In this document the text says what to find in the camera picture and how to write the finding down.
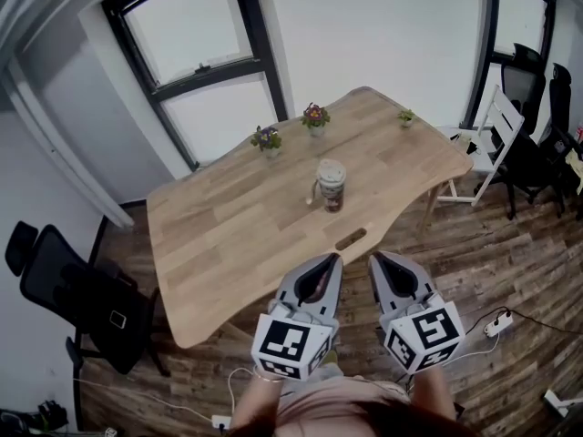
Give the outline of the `person's right forearm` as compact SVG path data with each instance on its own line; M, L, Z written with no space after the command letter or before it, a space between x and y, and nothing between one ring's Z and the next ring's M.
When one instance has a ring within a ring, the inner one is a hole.
M413 378L414 405L454 421L455 403L441 366L420 371Z

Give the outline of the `black framed casement window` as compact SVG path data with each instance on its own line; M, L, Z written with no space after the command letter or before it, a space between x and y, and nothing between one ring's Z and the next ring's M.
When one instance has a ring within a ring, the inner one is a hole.
M104 0L113 35L190 170L288 119L261 0Z

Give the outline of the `person's pink shirt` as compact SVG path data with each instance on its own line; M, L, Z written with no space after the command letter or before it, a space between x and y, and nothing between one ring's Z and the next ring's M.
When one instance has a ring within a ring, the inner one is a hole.
M282 393L273 437L376 437L359 402L408 404L392 382L333 377L304 383Z

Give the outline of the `person's left forearm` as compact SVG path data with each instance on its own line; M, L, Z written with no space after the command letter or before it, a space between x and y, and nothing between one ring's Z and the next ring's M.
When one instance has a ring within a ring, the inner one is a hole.
M282 376L255 368L235 406L228 437L274 437L284 383Z

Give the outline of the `black mesh office chair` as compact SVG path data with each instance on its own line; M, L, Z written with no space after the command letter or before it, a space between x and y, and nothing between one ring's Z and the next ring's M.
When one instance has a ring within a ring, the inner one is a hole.
M170 371L161 362L152 335L169 328L154 324L159 289L147 296L134 279L112 260L99 266L84 261L53 225L39 230L16 223L5 250L7 267L20 279L25 299L41 306L86 334L93 351L66 339L66 351L76 370L84 359L107 361L128 374L147 353L163 377ZM116 310L127 316L124 330L109 322Z
M556 158L541 148L531 137L537 127L538 113L545 90L546 78L539 53L519 43L511 61L502 64L503 92L518 113L524 118L522 127L503 161L501 175L508 194L510 211L507 216L516 216L515 189L527 193L533 202L545 188L552 188L558 205L557 214L565 211L560 187L559 164Z
M563 166L568 177L566 181L578 197L576 220L583 219L583 188L579 186L579 178L565 162L565 157L571 149L575 149L578 157L583 160L583 146L569 133L571 74L558 63L553 64L553 77L549 82L550 95L550 126L549 136L551 150Z

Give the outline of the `white power strip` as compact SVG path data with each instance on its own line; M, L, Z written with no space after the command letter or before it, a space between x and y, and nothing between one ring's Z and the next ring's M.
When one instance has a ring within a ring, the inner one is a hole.
M484 327L484 334L488 338L498 336L502 331L509 328L514 323L512 313L509 310L497 313L494 320Z

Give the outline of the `pale yellow bag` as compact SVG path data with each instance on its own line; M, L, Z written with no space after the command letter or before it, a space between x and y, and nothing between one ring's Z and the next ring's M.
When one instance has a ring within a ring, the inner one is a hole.
M583 188L583 160L578 157L578 153L575 149L571 149L567 153L565 162L579 178L579 186Z

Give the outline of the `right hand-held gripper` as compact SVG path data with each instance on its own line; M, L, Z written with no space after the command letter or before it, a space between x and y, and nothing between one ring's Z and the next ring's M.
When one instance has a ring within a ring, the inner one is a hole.
M396 312L395 299L416 300L434 290L426 270L405 256L376 251L368 275L381 312L384 347L407 374L431 369L452 357L465 339L456 305L438 293Z

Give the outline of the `lidded jar with dark contents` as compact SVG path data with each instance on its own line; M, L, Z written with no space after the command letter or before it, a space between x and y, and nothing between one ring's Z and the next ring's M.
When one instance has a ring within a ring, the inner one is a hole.
M310 206L316 197L316 191L320 190L324 199L324 209L329 213L337 213L343 208L344 182L331 182L323 179L315 179L309 196L305 199Z

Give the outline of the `white wooden chair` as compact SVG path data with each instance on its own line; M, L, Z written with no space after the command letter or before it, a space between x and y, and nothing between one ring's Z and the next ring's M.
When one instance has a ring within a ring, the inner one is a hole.
M493 147L493 143L490 139L485 137L485 127L487 122L491 123L493 129L501 139L501 148L495 153L494 158L491 158L488 152L488 150ZM455 188L454 181L450 179L448 185L443 185L440 190L440 192L443 193L448 188L450 194L447 196L439 196L437 200L442 202L467 203L474 207L484 194L486 188L493 181L503 159L506 157L507 152L517 138L523 122L524 117L520 115L511 101L502 92L500 86L495 85L486 113L477 130L462 129L461 127L438 127L437 130L449 140L450 137L457 132L470 135L475 139L481 147L482 153L480 155L472 154L469 156L473 161L471 170L477 174L485 175L486 178L483 183L478 186L474 196L459 195Z

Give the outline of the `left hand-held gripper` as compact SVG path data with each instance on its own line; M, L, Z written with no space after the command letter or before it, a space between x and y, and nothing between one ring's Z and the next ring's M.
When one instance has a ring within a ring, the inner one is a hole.
M251 356L259 371L309 379L337 337L342 279L337 253L308 259L283 276L256 327Z

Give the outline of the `pink flower potted plant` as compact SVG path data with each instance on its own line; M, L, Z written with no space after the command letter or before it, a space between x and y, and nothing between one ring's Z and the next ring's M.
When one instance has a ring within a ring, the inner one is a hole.
M302 124L308 128L312 137L321 137L324 134L325 126L330 121L331 118L326 108L314 103L310 103L302 114Z

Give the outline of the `white angled bracket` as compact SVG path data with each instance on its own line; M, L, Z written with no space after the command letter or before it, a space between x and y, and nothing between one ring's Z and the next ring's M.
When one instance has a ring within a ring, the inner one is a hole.
M562 418L566 418L569 412L578 405L583 404L583 397L561 400L553 391L546 390L543 400L555 410Z

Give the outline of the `purple flower potted plant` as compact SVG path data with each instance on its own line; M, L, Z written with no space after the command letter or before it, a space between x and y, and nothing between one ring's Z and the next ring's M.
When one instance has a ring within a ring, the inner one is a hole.
M281 136L276 127L257 126L250 143L267 158L276 158L281 153Z

